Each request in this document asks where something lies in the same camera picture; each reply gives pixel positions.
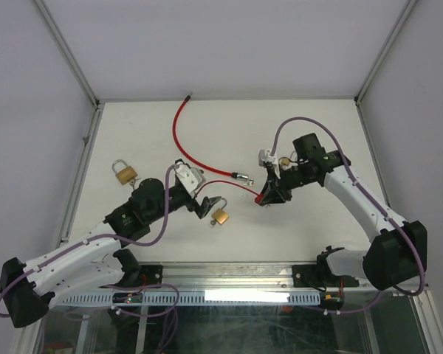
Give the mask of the red thin-cable padlock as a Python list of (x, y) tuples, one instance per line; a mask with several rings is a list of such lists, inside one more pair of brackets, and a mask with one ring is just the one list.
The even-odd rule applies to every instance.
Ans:
[(252, 187), (221, 179), (208, 181), (195, 192), (198, 200), (205, 196), (221, 196), (233, 207), (256, 207), (259, 195)]

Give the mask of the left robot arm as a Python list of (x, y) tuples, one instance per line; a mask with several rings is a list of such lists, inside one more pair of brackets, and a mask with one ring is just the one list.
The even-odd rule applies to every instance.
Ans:
[(155, 178), (141, 181), (130, 198), (82, 237), (48, 254), (21, 262), (5, 262), (0, 276), (0, 317), (16, 328), (43, 318), (49, 310), (72, 296), (95, 288), (141, 285), (140, 264), (129, 246), (157, 243), (141, 239), (156, 221), (168, 223), (170, 213), (184, 207), (203, 219), (222, 197), (196, 200), (181, 181), (169, 186)]

